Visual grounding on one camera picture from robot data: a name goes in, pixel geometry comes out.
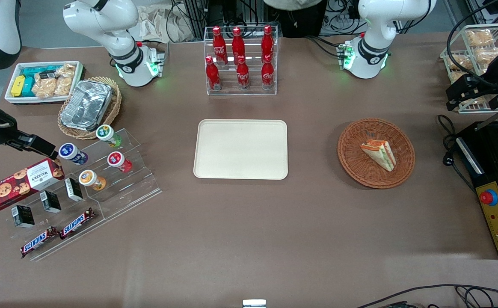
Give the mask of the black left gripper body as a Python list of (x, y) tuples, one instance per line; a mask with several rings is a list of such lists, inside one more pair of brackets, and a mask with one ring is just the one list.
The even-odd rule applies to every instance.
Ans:
[(492, 108), (498, 108), (498, 56), (490, 63), (486, 72), (478, 76), (469, 72), (467, 76), (468, 99), (475, 101), (485, 95), (493, 95), (489, 102)]

